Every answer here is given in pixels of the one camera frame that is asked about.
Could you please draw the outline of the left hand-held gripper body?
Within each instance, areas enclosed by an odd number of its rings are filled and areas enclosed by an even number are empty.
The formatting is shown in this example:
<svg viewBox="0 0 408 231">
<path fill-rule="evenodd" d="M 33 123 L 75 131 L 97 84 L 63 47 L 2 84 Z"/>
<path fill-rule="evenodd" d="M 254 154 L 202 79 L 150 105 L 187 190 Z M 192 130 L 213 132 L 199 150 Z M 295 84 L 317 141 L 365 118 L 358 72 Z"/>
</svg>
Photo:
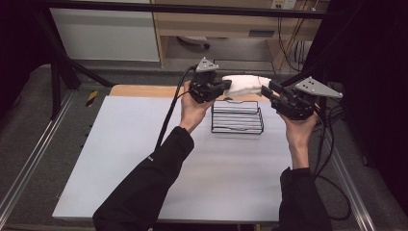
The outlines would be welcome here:
<svg viewBox="0 0 408 231">
<path fill-rule="evenodd" d="M 217 99 L 215 90 L 224 88 L 221 81 L 217 81 L 217 64 L 213 64 L 203 58 L 194 69 L 194 74 L 190 83 L 191 97 L 199 104 Z"/>
</svg>

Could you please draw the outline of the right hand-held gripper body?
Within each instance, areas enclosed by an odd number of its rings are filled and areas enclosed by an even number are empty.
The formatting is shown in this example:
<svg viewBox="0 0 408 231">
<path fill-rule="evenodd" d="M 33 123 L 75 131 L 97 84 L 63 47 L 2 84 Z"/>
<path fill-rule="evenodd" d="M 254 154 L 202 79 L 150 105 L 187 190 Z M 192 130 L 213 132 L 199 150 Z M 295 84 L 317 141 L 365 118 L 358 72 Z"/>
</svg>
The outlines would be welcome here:
<svg viewBox="0 0 408 231">
<path fill-rule="evenodd" d="M 318 96 L 338 99 L 343 97 L 341 92 L 327 87 L 312 76 L 285 88 L 290 92 L 288 96 L 280 96 L 273 91 L 279 101 L 271 102 L 271 107 L 292 120 L 304 120 L 311 116 L 317 108 L 316 98 Z"/>
</svg>

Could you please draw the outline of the white towel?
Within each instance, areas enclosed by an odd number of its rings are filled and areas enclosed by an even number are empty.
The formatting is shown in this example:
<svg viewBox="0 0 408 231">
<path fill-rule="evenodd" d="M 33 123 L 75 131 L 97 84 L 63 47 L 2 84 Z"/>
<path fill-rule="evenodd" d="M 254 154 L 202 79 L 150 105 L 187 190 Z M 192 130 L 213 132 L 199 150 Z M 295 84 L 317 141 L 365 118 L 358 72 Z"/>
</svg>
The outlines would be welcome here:
<svg viewBox="0 0 408 231">
<path fill-rule="evenodd" d="M 223 81 L 230 80 L 231 86 L 224 94 L 228 97 L 244 96 L 248 94 L 261 94 L 262 86 L 267 87 L 270 79 L 256 75 L 227 75 L 222 77 Z"/>
</svg>

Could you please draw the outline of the black wire rack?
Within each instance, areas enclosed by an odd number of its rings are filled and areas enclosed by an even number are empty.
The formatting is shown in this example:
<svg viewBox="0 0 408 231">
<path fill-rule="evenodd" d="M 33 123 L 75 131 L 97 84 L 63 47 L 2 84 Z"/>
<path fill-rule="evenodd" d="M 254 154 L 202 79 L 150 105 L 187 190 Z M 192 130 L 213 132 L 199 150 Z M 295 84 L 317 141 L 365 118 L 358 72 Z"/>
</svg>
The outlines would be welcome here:
<svg viewBox="0 0 408 231">
<path fill-rule="evenodd" d="M 211 108 L 211 132 L 261 135 L 264 132 L 264 122 L 259 102 L 257 100 L 239 100 L 239 96 L 228 97 L 225 95 Z"/>
</svg>

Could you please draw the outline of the person's left hand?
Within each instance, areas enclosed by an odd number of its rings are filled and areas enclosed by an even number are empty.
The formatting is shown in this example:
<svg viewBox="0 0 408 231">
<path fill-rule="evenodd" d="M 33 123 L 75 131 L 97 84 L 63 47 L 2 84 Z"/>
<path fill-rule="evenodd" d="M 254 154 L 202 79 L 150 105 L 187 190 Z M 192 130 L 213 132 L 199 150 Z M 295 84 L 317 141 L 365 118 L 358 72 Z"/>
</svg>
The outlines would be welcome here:
<svg viewBox="0 0 408 231">
<path fill-rule="evenodd" d="M 190 81 L 184 83 L 184 94 L 181 97 L 181 119 L 179 126 L 189 134 L 201 123 L 207 111 L 215 101 L 197 103 L 189 93 Z"/>
</svg>

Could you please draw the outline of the person's right hand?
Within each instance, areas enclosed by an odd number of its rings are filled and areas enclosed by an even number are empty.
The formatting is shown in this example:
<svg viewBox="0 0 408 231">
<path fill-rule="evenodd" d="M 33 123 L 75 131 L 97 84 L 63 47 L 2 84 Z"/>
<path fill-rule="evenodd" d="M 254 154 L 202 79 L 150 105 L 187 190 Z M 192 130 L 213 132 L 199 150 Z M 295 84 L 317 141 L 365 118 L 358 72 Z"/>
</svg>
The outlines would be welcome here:
<svg viewBox="0 0 408 231">
<path fill-rule="evenodd" d="M 292 169 L 309 167 L 309 142 L 319 120 L 313 113 L 304 120 L 292 120 L 279 113 L 286 125 L 286 138 L 292 158 Z"/>
</svg>

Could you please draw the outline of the grey chair base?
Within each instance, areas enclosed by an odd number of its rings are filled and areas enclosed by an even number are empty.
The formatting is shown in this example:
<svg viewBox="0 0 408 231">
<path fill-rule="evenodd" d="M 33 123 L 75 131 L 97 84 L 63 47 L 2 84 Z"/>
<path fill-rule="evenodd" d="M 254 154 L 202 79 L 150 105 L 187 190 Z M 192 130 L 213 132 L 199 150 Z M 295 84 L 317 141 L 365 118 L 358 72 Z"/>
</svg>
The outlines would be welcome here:
<svg viewBox="0 0 408 231">
<path fill-rule="evenodd" d="M 211 45 L 209 44 L 208 40 L 205 37 L 179 37 L 180 40 L 191 43 L 191 44 L 196 44 L 196 45 L 202 45 L 205 49 L 209 49 Z"/>
</svg>

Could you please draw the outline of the light wooden desk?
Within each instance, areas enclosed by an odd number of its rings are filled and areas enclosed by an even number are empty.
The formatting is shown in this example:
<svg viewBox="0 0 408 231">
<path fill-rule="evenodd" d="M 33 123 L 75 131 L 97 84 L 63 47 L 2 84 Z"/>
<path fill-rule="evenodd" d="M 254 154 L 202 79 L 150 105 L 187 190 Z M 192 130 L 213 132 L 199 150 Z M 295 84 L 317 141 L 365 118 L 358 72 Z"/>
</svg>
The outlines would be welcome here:
<svg viewBox="0 0 408 231">
<path fill-rule="evenodd" d="M 153 4 L 195 5 L 235 8 L 272 9 L 272 0 L 150 0 Z M 296 0 L 289 11 L 311 11 L 317 0 Z M 207 38 L 249 38 L 249 30 L 274 30 L 273 38 L 267 42 L 273 63 L 279 69 L 286 66 L 293 46 L 298 41 L 312 41 L 321 21 L 305 18 L 275 18 L 260 16 L 197 14 L 197 13 L 154 13 L 157 37 L 172 36 Z"/>
</svg>

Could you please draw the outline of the dark curtain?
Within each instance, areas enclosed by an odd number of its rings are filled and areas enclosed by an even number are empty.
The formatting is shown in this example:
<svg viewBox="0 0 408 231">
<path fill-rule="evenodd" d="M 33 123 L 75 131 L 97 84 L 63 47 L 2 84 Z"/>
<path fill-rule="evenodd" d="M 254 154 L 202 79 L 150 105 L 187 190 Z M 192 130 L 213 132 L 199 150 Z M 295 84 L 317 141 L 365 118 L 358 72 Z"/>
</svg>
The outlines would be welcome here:
<svg viewBox="0 0 408 231">
<path fill-rule="evenodd" d="M 330 0 L 340 19 L 322 20 L 307 57 L 330 40 L 328 79 L 361 151 L 408 216 L 408 0 Z"/>
<path fill-rule="evenodd" d="M 36 32 L 26 0 L 0 0 L 0 118 L 11 108 L 32 71 L 51 58 Z"/>
</svg>

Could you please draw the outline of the light grey table mat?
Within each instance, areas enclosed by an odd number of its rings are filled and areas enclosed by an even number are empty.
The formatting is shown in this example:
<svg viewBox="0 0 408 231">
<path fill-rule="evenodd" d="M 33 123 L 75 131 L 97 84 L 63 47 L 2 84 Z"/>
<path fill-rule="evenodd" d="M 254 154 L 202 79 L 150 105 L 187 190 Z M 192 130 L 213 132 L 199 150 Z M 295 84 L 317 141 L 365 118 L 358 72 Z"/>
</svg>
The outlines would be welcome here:
<svg viewBox="0 0 408 231">
<path fill-rule="evenodd" d="M 161 222 L 256 223 L 278 219 L 279 177 L 290 165 L 285 124 L 259 102 L 264 132 L 211 132 L 211 111 L 193 131 L 183 163 L 160 212 Z M 85 220 L 153 152 L 170 101 L 108 96 L 71 172 L 54 218 Z"/>
</svg>

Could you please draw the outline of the white cabinet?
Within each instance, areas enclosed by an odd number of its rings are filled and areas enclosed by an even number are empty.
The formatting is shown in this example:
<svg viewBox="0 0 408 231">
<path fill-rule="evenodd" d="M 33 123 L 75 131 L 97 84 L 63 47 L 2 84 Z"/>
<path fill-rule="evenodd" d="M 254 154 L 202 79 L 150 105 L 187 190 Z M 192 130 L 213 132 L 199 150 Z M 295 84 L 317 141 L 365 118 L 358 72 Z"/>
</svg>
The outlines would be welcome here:
<svg viewBox="0 0 408 231">
<path fill-rule="evenodd" d="M 159 60 L 151 13 L 52 9 L 66 53 L 76 60 Z"/>
</svg>

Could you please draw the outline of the black and yellow tape strip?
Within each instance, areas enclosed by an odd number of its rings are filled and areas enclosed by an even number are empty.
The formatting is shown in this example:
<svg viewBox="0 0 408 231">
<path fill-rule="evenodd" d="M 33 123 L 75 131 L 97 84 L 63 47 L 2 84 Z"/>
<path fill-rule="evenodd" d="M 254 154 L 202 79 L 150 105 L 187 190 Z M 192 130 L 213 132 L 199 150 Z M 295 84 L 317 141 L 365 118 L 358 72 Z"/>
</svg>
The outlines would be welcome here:
<svg viewBox="0 0 408 231">
<path fill-rule="evenodd" d="M 97 94 L 98 94 L 98 90 L 93 90 L 90 93 L 89 98 L 88 98 L 87 103 L 86 103 L 86 107 L 91 107 L 91 105 L 92 105 L 94 99 L 96 98 Z"/>
</svg>

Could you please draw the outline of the black horizontal frame bar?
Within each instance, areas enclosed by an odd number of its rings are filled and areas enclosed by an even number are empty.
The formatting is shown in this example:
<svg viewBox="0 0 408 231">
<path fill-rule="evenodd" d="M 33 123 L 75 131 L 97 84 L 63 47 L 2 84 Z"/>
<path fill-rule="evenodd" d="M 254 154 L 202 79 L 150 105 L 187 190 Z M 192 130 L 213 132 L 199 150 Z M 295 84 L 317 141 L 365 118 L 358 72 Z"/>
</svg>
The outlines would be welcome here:
<svg viewBox="0 0 408 231">
<path fill-rule="evenodd" d="M 267 10 L 254 8 L 246 9 L 235 7 L 120 3 L 120 2 L 99 2 L 80 0 L 36 0 L 36 3 L 45 8 L 94 10 L 94 11 L 119 11 L 119 12 L 142 12 L 142 13 L 197 13 L 197 14 L 241 15 L 260 17 L 281 17 L 281 18 L 307 18 L 307 19 L 337 18 L 342 16 L 341 12 Z"/>
</svg>

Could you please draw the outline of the white wall socket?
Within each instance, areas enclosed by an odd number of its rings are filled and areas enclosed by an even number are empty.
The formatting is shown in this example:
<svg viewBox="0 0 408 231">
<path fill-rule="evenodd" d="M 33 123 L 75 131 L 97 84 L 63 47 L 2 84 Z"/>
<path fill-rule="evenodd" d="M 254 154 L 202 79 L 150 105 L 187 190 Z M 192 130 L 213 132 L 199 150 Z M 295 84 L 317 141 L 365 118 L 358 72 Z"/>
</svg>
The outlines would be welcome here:
<svg viewBox="0 0 408 231">
<path fill-rule="evenodd" d="M 292 10 L 296 0 L 272 0 L 271 8 L 278 10 Z"/>
</svg>

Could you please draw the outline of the aluminium floor rail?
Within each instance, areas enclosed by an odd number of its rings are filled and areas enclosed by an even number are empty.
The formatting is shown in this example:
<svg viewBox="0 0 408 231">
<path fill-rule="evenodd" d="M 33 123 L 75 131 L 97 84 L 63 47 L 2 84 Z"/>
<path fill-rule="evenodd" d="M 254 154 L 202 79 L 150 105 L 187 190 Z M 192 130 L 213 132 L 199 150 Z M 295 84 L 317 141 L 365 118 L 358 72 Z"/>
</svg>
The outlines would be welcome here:
<svg viewBox="0 0 408 231">
<path fill-rule="evenodd" d="M 55 133 L 63 121 L 66 112 L 68 111 L 73 98 L 76 96 L 76 90 L 70 90 L 62 102 L 62 108 L 57 115 L 49 121 L 46 129 L 39 138 L 36 146 L 32 150 L 30 156 L 25 162 L 22 169 L 19 171 L 12 186 L 8 190 L 5 198 L 0 202 L 0 230 L 5 226 L 10 214 L 13 211 L 15 204 L 19 197 L 25 190 L 30 181 L 34 171 L 36 170 L 43 154 L 47 150 L 49 143 L 52 141 Z"/>
<path fill-rule="evenodd" d="M 341 158 L 334 140 L 334 136 L 328 131 L 324 133 L 324 146 L 328 151 L 329 163 L 336 172 L 341 189 L 349 200 L 349 208 L 351 209 L 361 231 L 376 231 L 370 213 L 352 179 L 351 173 L 348 171 Z"/>
</svg>

